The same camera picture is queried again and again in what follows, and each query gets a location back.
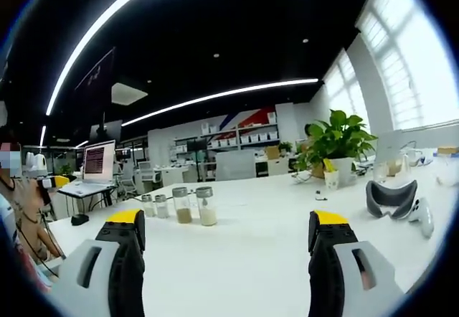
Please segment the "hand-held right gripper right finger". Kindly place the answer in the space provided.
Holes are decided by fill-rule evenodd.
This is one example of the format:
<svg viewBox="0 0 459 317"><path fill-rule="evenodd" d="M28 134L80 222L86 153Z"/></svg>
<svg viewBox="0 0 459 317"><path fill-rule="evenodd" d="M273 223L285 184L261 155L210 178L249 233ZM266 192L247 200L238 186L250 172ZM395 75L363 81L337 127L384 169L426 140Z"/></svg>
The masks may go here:
<svg viewBox="0 0 459 317"><path fill-rule="evenodd" d="M309 316L390 316L401 303L394 266L341 215L310 213L308 251Z"/></svg>

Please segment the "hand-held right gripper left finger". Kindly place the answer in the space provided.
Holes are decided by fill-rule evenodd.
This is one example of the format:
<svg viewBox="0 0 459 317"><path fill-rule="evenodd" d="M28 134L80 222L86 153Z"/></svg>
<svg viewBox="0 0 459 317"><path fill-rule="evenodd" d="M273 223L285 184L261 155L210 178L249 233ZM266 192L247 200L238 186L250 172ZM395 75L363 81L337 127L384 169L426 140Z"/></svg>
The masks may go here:
<svg viewBox="0 0 459 317"><path fill-rule="evenodd" d="M53 303L61 316L144 316L145 248L142 209L110 216L59 266Z"/></svg>

